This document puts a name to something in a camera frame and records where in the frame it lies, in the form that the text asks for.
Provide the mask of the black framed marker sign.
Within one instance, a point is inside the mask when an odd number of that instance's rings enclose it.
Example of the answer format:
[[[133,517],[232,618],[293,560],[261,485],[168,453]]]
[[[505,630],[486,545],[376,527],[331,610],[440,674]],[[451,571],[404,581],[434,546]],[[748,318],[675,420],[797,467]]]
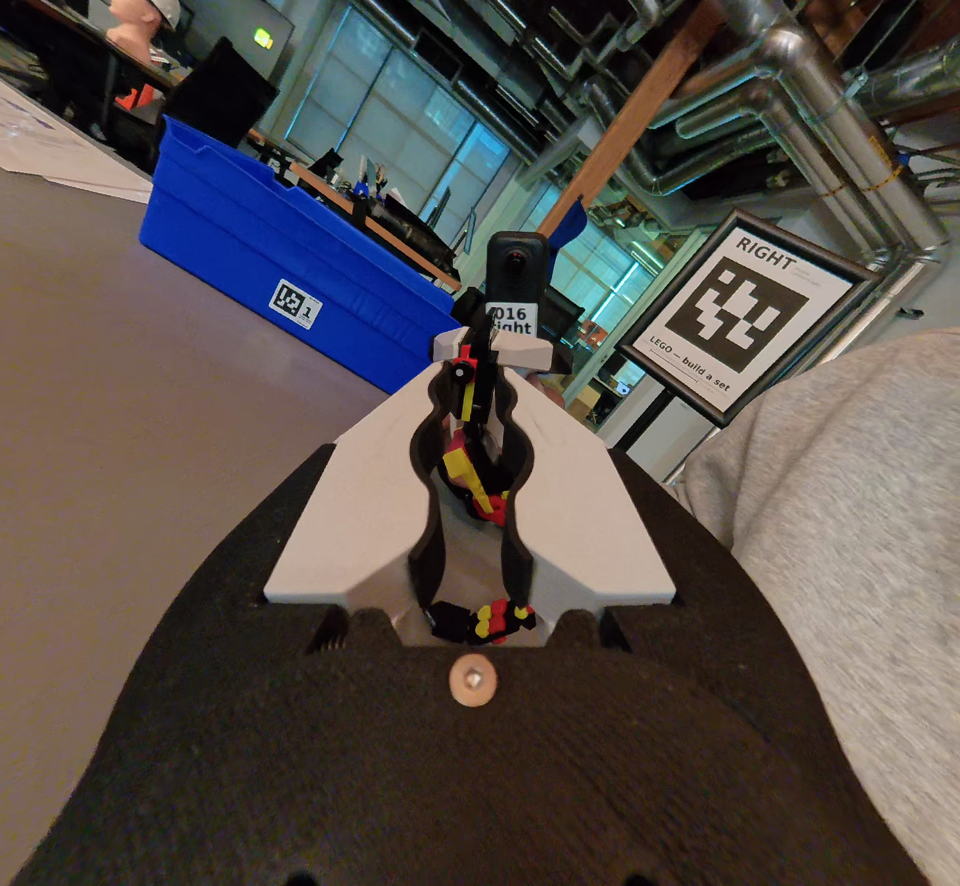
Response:
[[[724,428],[880,280],[870,268],[735,209],[617,351]]]

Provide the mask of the person's right forearm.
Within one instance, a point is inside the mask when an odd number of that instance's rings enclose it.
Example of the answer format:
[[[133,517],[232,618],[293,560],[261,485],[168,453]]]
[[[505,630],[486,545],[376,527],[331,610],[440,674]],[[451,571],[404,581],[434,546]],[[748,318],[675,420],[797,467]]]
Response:
[[[959,334],[876,343],[753,400],[665,490],[773,607],[869,803],[958,884]]]

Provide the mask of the black red yellow lego model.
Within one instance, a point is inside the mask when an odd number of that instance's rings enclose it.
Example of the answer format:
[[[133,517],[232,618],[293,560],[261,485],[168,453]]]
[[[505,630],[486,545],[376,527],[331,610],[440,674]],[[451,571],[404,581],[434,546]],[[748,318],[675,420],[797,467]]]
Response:
[[[506,528],[508,500],[517,473],[502,460],[504,426],[498,414],[497,357],[480,339],[470,339],[450,365],[449,441],[437,470],[474,520]],[[522,630],[534,630],[531,605],[501,598],[474,611],[436,601],[423,611],[432,635],[457,645],[502,645]]]

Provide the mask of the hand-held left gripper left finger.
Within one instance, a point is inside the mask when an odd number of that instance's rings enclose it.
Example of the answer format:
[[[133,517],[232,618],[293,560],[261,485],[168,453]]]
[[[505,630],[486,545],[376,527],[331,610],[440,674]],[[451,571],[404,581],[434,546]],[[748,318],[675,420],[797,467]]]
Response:
[[[431,364],[332,445],[281,552],[270,604],[385,612],[403,645],[437,646],[424,609],[446,566],[435,470],[449,368]]]

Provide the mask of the white paper sheet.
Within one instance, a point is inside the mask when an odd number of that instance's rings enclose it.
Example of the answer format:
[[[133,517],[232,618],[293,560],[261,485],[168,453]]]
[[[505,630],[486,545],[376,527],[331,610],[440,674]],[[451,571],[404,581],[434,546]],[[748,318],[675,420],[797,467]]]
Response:
[[[153,184],[126,161],[1,84],[1,167],[49,182],[147,204]]]

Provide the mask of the black monitor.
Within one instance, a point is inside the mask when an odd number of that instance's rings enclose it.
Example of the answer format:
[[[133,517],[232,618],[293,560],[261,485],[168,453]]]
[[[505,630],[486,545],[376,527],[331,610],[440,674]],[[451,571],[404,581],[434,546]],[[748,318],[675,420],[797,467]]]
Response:
[[[230,39],[221,37],[208,57],[165,96],[161,115],[237,148],[278,93]]]

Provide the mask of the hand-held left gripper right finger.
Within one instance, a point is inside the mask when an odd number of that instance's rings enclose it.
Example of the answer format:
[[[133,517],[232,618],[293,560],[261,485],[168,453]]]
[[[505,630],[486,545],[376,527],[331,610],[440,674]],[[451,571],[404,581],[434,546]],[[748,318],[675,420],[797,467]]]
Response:
[[[509,598],[533,608],[541,637],[571,610],[599,619],[611,606],[671,604],[675,583],[602,440],[515,370],[498,372]]]

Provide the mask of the blue plastic bin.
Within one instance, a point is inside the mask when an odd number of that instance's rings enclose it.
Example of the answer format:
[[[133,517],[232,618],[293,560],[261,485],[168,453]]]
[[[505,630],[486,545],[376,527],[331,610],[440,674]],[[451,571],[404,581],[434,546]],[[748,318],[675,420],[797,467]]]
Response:
[[[141,244],[387,393],[431,364],[451,295],[268,166],[164,125]]]

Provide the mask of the large metal ceiling pipe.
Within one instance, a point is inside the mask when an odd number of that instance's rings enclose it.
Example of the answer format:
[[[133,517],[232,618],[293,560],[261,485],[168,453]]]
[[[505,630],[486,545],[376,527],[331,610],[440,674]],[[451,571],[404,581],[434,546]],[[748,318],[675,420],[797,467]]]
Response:
[[[714,68],[690,100],[712,100],[721,87],[774,79],[880,220],[912,257],[938,261],[949,234],[895,164],[889,141],[845,92],[821,41],[802,27],[783,0],[710,0],[748,47]]]

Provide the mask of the mannequin head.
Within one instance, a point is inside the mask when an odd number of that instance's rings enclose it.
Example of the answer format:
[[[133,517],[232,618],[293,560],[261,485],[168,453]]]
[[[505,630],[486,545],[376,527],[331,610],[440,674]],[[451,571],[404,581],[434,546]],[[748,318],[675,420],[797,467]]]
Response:
[[[152,42],[165,27],[162,13],[148,0],[110,0],[109,12],[117,25],[106,38],[140,64],[153,65]]]

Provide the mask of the wooden workbench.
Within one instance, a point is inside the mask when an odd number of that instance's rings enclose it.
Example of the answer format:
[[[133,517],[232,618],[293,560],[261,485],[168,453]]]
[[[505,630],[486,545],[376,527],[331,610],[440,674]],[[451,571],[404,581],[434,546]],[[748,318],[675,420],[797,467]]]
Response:
[[[404,202],[383,196],[387,179],[382,167],[375,165],[370,172],[362,156],[358,179],[351,182],[334,148],[309,163],[291,146],[255,129],[247,132],[246,142],[283,187],[306,193],[449,293],[461,292],[451,249]]]

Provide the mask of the wooden ceiling beam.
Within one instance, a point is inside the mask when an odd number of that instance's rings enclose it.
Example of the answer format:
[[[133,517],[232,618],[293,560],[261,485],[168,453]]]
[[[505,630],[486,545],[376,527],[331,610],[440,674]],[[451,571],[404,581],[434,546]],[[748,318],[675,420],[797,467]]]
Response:
[[[539,234],[552,235],[575,204],[583,207],[593,204],[724,21],[723,13],[712,0],[696,6],[560,194],[538,226]]]

